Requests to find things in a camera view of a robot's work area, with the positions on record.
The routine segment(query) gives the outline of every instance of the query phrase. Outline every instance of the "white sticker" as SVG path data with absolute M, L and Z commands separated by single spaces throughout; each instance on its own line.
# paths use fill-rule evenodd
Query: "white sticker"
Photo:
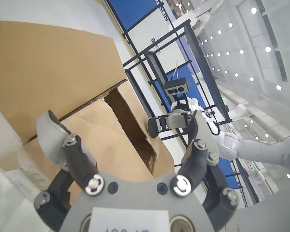
M 168 211 L 94 207 L 88 232 L 170 232 Z
M 10 179 L 14 187 L 31 202 L 40 193 L 40 190 L 19 169 L 5 172 L 5 175 Z

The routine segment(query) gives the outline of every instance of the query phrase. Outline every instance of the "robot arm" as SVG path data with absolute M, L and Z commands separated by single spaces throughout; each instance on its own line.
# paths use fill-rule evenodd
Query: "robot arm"
M 110 215 L 116 210 L 131 211 L 132 214 L 141 210 L 165 210 L 168 213 L 166 223 L 158 220 L 138 227 L 127 221 L 127 227 L 116 229 L 152 232 L 157 231 L 152 229 L 153 224 L 165 223 L 167 230 L 159 231 L 219 231 L 234 214 L 239 197 L 235 190 L 228 188 L 225 177 L 215 165 L 218 156 L 209 152 L 214 153 L 217 145 L 200 111 L 170 117 L 173 119 L 168 119 L 168 123 L 174 122 L 174 119 L 186 123 L 189 143 L 182 167 L 178 174 L 166 174 L 143 183 L 120 181 L 108 173 L 99 172 L 97 163 L 84 153 L 86 148 L 79 136 L 68 134 L 61 141 L 62 129 L 67 133 L 66 129 L 55 119 L 38 119 L 38 140 L 42 150 L 46 155 L 60 153 L 58 157 L 61 159 L 52 160 L 66 164 L 65 170 L 62 169 L 49 188 L 35 199 L 34 207 L 42 220 L 54 231 L 112 231 L 114 228 L 107 227 L 110 223 L 108 219 L 114 222 L 122 219 L 110 216 L 96 220 L 98 215 L 92 216 L 93 213 L 102 212 L 105 208 L 110 210 Z M 60 132 L 58 138 L 47 137 L 53 130 Z M 210 185 L 210 192 L 202 205 L 192 192 L 204 178 Z M 67 190 L 73 181 L 83 192 L 71 207 Z

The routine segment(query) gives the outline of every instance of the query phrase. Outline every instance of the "white floor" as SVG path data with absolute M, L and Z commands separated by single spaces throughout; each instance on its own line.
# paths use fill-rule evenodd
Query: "white floor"
M 95 0 L 0 0 L 0 20 L 50 24 L 85 30 L 112 37 L 122 62 L 132 57 L 122 36 L 106 9 Z M 162 114 L 159 102 L 148 87 L 141 71 L 134 70 L 141 89 L 156 114 Z M 177 139 L 165 141 L 174 158 L 180 164 L 183 150 Z M 0 154 L 16 148 L 20 140 L 0 113 Z M 204 190 L 196 191 L 201 201 Z M 1 231 L 49 231 L 37 216 L 33 205 L 0 172 L 0 232 Z

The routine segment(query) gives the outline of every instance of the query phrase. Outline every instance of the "white cable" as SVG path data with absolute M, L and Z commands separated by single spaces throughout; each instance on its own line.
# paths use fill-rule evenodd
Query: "white cable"
M 177 63 L 178 63 L 178 60 L 176 61 L 175 71 L 174 71 L 172 77 L 169 79 L 169 81 L 174 77 L 174 75 L 175 75 L 175 73 L 176 73 L 176 71 L 177 71 Z

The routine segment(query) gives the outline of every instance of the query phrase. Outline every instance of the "cardboard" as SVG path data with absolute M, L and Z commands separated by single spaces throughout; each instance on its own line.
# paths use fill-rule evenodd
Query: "cardboard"
M 129 88 L 131 88 L 129 83 L 125 82 L 121 89 Z M 154 151 L 141 148 L 146 146 L 146 143 L 133 146 L 133 140 L 129 140 L 113 112 L 116 109 L 105 100 L 97 100 L 62 121 L 62 124 L 81 137 L 96 159 L 101 172 L 109 172 L 124 181 L 150 181 L 163 174 L 173 173 L 173 158 L 161 139 L 156 139 L 160 150 L 157 158 Z M 138 137 L 136 139 L 137 143 L 141 142 Z M 152 174 L 151 158 L 154 158 Z M 46 190 L 60 170 L 43 154 L 37 139 L 19 150 L 0 156 L 0 168 L 4 172 L 19 169 L 39 190 Z M 73 183 L 69 191 L 71 201 L 74 201 L 81 189 Z
M 0 21 L 0 111 L 24 143 L 36 119 L 52 110 L 78 134 L 98 169 L 124 181 L 174 172 L 160 138 L 134 93 L 112 39 L 62 27 Z M 59 171 L 37 139 L 0 156 L 0 169 L 29 199 Z M 74 183 L 71 199 L 80 192 Z
M 122 80 L 112 38 L 0 21 L 0 111 L 24 143 L 36 135 L 41 113 L 62 118 Z

